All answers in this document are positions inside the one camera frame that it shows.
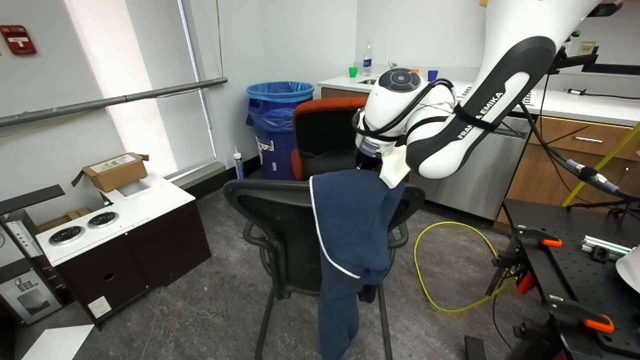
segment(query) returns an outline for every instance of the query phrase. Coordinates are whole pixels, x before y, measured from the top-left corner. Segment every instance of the fire alarm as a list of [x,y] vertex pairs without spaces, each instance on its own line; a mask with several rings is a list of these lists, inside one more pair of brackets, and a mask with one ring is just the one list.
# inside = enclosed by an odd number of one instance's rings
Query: fire alarm
[[34,55],[38,53],[24,26],[0,25],[0,33],[2,33],[6,45],[14,55]]

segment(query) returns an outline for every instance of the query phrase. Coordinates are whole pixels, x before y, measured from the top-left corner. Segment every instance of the gray carpet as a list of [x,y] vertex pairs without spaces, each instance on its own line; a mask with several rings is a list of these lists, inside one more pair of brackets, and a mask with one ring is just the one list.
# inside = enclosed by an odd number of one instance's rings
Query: gray carpet
[[[242,240],[244,218],[216,192],[198,201],[213,257],[161,290],[155,290],[94,329],[76,360],[95,359],[253,359],[269,278],[257,249]],[[492,325],[491,302],[462,314],[445,314],[429,305],[413,264],[413,244],[423,228],[448,219],[419,211],[408,221],[409,244],[397,251],[385,279],[394,359],[463,359],[466,334],[485,340],[488,359],[502,359],[508,348]],[[507,239],[483,230],[497,249]],[[428,232],[418,251],[422,276],[444,308],[466,306],[482,297],[493,273],[491,255],[468,229],[444,225]],[[498,299],[498,326],[514,343],[511,326],[531,316],[535,294],[521,297],[509,287]],[[264,359],[319,359],[317,302],[293,295],[276,301]],[[21,359],[44,329],[89,323],[72,304],[18,333]],[[360,304],[360,332],[347,359],[383,359],[377,303]]]

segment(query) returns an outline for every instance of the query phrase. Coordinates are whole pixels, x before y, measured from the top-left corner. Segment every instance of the franka emika robot arm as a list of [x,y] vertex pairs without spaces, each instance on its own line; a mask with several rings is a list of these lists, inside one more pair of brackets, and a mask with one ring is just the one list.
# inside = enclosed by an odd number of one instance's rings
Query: franka emika robot arm
[[[427,179],[454,174],[542,79],[562,44],[599,3],[491,0],[484,59],[467,96],[456,105],[446,79],[427,83],[408,69],[387,71],[354,116],[358,162],[381,159],[380,177],[391,188],[410,170]],[[407,146],[394,147],[404,134]]]

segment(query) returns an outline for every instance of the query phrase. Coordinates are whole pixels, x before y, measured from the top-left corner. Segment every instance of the chair leg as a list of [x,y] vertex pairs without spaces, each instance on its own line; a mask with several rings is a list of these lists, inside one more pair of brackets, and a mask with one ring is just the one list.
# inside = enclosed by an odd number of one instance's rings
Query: chair leg
[[382,287],[382,283],[378,285],[378,305],[380,305],[380,322],[382,324],[382,341],[385,344],[385,359],[393,360],[389,321],[387,320],[387,303],[385,302],[385,290]]
[[264,347],[264,339],[267,336],[267,328],[269,327],[269,318],[271,317],[274,298],[275,294],[273,293],[273,288],[271,288],[269,291],[269,298],[267,299],[267,306],[264,308],[264,315],[262,316],[262,325],[260,326],[260,335],[258,335],[258,344],[255,346],[255,360],[262,360],[262,348]]

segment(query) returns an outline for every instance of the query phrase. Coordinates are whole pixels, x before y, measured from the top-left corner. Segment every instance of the blue cup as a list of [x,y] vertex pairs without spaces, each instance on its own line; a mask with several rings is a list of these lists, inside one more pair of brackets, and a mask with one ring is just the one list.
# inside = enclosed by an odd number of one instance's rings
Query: blue cup
[[437,70],[429,70],[427,72],[427,80],[429,82],[432,82],[433,80],[438,78],[438,71]]

